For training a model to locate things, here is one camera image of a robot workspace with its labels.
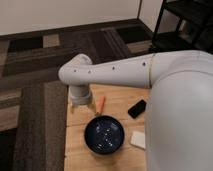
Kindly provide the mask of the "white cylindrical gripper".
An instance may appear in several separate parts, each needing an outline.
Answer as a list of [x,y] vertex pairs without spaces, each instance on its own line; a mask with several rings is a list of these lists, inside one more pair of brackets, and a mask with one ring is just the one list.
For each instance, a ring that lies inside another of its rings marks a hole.
[[[96,112],[96,105],[92,102],[92,92],[89,85],[69,86],[69,98],[74,105],[88,105],[88,108]],[[75,107],[70,105],[70,112],[74,113]]]

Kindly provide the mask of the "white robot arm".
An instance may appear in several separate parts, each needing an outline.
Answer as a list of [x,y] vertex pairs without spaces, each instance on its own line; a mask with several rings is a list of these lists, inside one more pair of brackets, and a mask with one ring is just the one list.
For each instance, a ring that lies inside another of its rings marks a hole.
[[78,54],[58,76],[75,105],[89,102],[92,84],[148,88],[147,171],[213,171],[213,54],[170,51],[101,64]]

